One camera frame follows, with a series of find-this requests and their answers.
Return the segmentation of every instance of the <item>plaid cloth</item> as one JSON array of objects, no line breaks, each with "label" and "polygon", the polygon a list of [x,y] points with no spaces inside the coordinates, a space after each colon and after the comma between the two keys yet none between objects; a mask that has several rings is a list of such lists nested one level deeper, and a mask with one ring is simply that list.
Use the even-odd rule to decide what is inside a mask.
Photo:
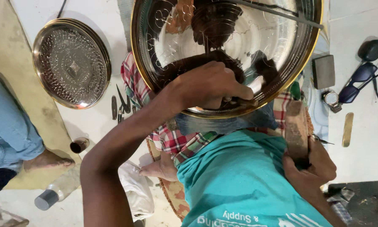
[{"label": "plaid cloth", "polygon": [[326,201],[330,204],[333,211],[338,215],[340,219],[345,224],[350,224],[353,219],[350,216],[349,212],[347,212],[347,205],[350,202],[350,199],[354,196],[354,191],[350,189],[342,189],[337,194],[326,199]]},{"label": "plaid cloth", "polygon": [[[124,81],[126,94],[137,108],[142,108],[155,97],[153,91],[142,79],[132,52],[128,53],[123,61],[120,74]],[[249,130],[284,137],[286,109],[291,100],[288,90],[274,100],[273,113],[279,125],[276,130],[269,128],[249,128]],[[157,150],[174,154],[174,163],[178,165],[192,157],[217,136],[215,132],[197,132],[184,136],[179,130],[171,131],[166,124],[163,124],[155,129],[148,138],[155,143]]]}]

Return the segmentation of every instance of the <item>watch face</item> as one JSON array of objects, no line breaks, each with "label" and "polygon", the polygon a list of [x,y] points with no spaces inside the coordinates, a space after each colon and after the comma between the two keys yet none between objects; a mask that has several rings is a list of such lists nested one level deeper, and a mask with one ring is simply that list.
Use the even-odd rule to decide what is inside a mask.
[{"label": "watch face", "polygon": [[335,104],[339,100],[338,94],[331,92],[325,96],[325,102],[328,104]]}]

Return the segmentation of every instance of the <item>stainless steel plate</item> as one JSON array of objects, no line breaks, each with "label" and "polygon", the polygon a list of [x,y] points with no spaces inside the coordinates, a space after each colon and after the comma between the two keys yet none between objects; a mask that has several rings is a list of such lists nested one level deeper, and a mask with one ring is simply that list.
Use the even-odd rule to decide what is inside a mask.
[{"label": "stainless steel plate", "polygon": [[79,20],[73,19],[73,18],[59,18],[53,21],[64,21],[66,23],[72,23],[76,25],[77,27],[80,27],[83,29],[86,33],[90,35],[90,37],[95,41],[95,43],[98,45],[99,49],[101,49],[102,55],[105,58],[106,61],[106,67],[108,71],[108,75],[112,74],[112,65],[111,65],[111,60],[109,58],[109,53],[108,50],[106,49],[105,44],[103,43],[102,39],[99,37],[99,35],[91,29],[88,25],[85,23],[82,23]]},{"label": "stainless steel plate", "polygon": [[[321,22],[322,4],[312,0],[261,0],[274,10]],[[131,45],[146,83],[160,91],[178,75],[209,61],[222,61],[239,82],[253,88],[257,107],[225,104],[218,110],[190,108],[203,118],[249,113],[273,100],[301,72],[319,29],[226,0],[136,0]],[[256,90],[262,75],[266,85]]]},{"label": "stainless steel plate", "polygon": [[53,20],[36,36],[33,64],[42,86],[60,104],[93,106],[110,79],[110,61],[99,37],[81,25]]}]

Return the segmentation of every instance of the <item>small glass bottle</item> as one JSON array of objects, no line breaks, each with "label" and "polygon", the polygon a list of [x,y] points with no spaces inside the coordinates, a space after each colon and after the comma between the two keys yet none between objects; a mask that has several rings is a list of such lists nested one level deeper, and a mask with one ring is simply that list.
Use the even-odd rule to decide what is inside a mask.
[{"label": "small glass bottle", "polygon": [[46,190],[35,199],[35,206],[41,210],[48,210],[56,202],[61,202],[77,189],[80,182],[81,164],[75,165],[69,171],[49,184]]}]

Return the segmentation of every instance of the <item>black cap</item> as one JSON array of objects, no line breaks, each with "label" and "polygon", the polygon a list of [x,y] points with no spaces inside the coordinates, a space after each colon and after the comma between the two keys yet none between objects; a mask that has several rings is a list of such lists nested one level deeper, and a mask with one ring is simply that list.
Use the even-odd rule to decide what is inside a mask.
[{"label": "black cap", "polygon": [[41,210],[48,210],[58,201],[58,194],[50,189],[46,189],[40,196],[35,199],[35,206]]}]

